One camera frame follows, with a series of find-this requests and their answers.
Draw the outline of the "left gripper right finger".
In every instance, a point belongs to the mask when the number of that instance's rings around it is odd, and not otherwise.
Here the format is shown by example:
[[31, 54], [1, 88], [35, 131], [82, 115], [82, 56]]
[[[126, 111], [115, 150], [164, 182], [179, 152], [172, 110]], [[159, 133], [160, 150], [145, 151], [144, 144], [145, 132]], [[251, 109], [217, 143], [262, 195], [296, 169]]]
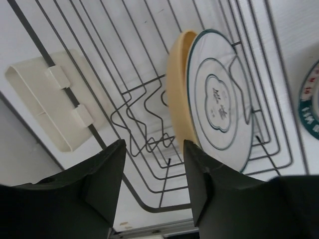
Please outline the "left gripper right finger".
[[246, 176], [184, 141], [194, 225], [202, 239], [316, 239], [319, 178]]

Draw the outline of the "white plate green lettered rim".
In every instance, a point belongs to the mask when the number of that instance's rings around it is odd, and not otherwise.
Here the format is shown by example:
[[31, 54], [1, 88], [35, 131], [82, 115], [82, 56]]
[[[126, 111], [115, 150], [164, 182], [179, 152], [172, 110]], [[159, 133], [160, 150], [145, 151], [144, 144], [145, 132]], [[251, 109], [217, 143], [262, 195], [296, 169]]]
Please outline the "white plate green lettered rim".
[[299, 91], [298, 115], [304, 129], [319, 139], [319, 61], [307, 72]]

